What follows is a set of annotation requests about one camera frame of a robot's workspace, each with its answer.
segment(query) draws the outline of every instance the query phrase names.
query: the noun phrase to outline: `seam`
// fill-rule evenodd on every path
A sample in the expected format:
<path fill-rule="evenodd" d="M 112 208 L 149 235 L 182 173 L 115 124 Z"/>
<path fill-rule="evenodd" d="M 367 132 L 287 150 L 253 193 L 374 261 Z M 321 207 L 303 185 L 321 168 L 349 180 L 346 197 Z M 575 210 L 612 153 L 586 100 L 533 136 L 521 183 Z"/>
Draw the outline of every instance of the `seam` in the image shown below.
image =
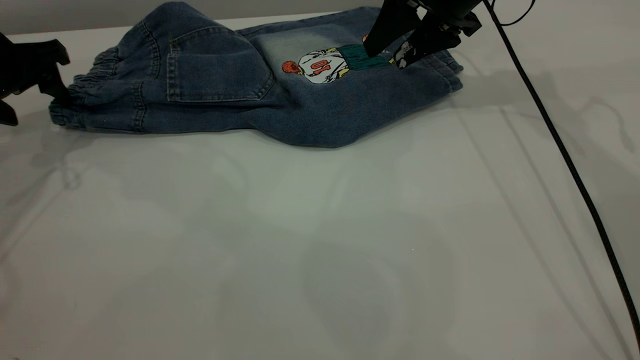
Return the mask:
<path fill-rule="evenodd" d="M 170 50 L 166 64 L 166 99 L 167 101 L 176 101 L 176 99 L 180 97 L 177 81 L 178 68 L 176 65 L 180 48 L 177 46 L 177 43 L 173 42 L 170 42 L 169 47 Z"/>
<path fill-rule="evenodd" d="M 86 124 L 84 122 L 80 121 L 80 111 L 76 111 L 76 113 L 74 114 L 74 124 L 72 124 L 72 126 L 81 126 L 84 127 L 86 129 Z"/>
<path fill-rule="evenodd" d="M 133 118 L 133 128 L 135 131 L 142 132 L 142 122 L 147 113 L 147 105 L 142 98 L 142 85 L 144 80 L 133 84 L 133 93 L 136 99 L 136 114 Z"/>
<path fill-rule="evenodd" d="M 438 59 L 436 56 L 433 57 L 434 59 L 436 59 L 436 61 L 440 61 L 440 59 Z M 449 85 L 449 93 L 451 94 L 453 92 L 453 85 L 451 84 L 451 80 L 449 80 L 449 78 L 440 70 L 440 67 L 436 67 L 435 65 L 433 65 L 431 63 L 432 61 L 427 62 L 426 64 L 433 69 L 435 72 L 438 73 L 438 75 L 440 75 L 441 78 L 443 78 L 446 82 L 447 85 Z"/>
<path fill-rule="evenodd" d="M 259 89 L 258 91 L 255 91 L 255 97 L 240 97 L 240 98 L 227 98 L 224 97 L 225 94 L 212 94 L 208 97 L 200 97 L 199 100 L 188 100 L 188 99 L 183 99 L 180 98 L 178 96 L 177 91 L 172 92 L 174 97 L 169 98 L 169 101 L 173 101 L 173 102 L 233 102 L 233 101 L 259 101 L 262 100 L 271 90 L 271 88 L 273 88 L 273 85 L 275 84 L 275 77 L 273 75 L 273 73 L 269 74 L 269 78 L 267 79 L 267 81 L 265 82 L 265 85 L 262 86 L 261 89 Z"/>
<path fill-rule="evenodd" d="M 158 46 L 156 38 L 153 37 L 151 31 L 147 27 L 147 23 L 144 20 L 140 22 L 140 27 L 142 28 L 142 32 L 144 33 L 147 42 L 149 42 L 149 45 L 151 45 L 153 60 L 151 61 L 150 73 L 153 75 L 152 77 L 154 79 L 157 79 L 158 76 L 160 76 L 160 47 Z"/>
<path fill-rule="evenodd" d="M 251 28 L 258 28 L 258 29 L 255 29 L 255 30 L 253 30 L 253 31 L 251 31 L 249 33 L 243 33 L 243 30 L 246 30 L 246 29 L 240 29 L 240 30 L 237 30 L 237 32 L 243 37 L 248 37 L 248 36 L 253 35 L 255 33 L 258 33 L 260 31 L 267 30 L 267 29 L 272 29 L 272 28 L 274 28 L 276 26 L 281 26 L 281 25 L 284 25 L 284 24 L 290 24 L 290 23 L 293 23 L 293 22 L 297 22 L 297 23 L 300 23 L 300 24 L 305 24 L 307 22 L 313 22 L 313 21 L 318 21 L 318 20 L 326 20 L 326 19 L 331 19 L 331 18 L 341 18 L 341 17 L 346 16 L 347 14 L 349 14 L 351 12 L 359 11 L 359 10 L 362 10 L 362 9 L 367 9 L 369 7 L 370 6 L 362 6 L 362 7 L 355 8 L 355 9 L 352 9 L 352 10 L 348 10 L 348 11 L 345 11 L 345 12 L 330 13 L 328 15 L 322 15 L 322 16 L 316 16 L 316 17 L 307 17 L 306 19 L 300 19 L 300 20 L 281 21 L 281 22 L 276 22 L 274 24 L 258 25 L 258 26 L 255 26 L 255 27 L 252 26 L 252 27 L 246 28 L 246 29 L 251 29 Z"/>
<path fill-rule="evenodd" d="M 169 42 L 170 43 L 178 43 L 178 42 L 183 41 L 183 40 L 189 40 L 189 39 L 193 38 L 194 36 L 196 36 L 201 31 L 202 32 L 208 32 L 210 34 L 235 33 L 235 31 L 233 31 L 233 30 L 231 30 L 229 28 L 225 28 L 222 25 L 207 26 L 205 28 L 200 28 L 200 29 L 189 31 L 188 33 L 182 34 L 179 37 L 170 40 Z"/>

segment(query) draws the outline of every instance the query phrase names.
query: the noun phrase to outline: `denim pants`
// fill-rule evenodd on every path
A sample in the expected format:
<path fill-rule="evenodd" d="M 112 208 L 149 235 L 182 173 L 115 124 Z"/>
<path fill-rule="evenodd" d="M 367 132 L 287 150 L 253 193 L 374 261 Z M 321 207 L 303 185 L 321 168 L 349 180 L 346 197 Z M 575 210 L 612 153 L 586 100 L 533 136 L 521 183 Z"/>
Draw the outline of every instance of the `denim pants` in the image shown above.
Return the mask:
<path fill-rule="evenodd" d="M 232 31 L 166 3 L 76 76 L 71 102 L 52 102 L 51 117 L 88 131 L 257 129 L 293 145 L 347 145 L 462 87 L 462 68 L 446 51 L 403 70 L 388 51 L 363 56 L 378 12 Z"/>

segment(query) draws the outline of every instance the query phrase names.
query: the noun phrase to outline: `white tabletop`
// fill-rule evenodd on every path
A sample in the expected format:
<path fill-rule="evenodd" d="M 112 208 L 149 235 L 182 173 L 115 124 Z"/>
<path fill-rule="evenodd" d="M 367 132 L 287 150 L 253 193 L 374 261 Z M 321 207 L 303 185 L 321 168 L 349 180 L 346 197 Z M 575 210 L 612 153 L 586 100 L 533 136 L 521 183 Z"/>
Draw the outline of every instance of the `white tabletop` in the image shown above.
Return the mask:
<path fill-rule="evenodd" d="M 498 1 L 503 21 L 527 1 Z M 638 2 L 508 29 L 640 302 Z M 337 150 L 0 128 L 0 359 L 640 359 L 589 213 L 486 10 L 465 88 Z M 223 21 L 243 28 L 306 16 Z M 127 28 L 57 38 L 65 82 Z"/>

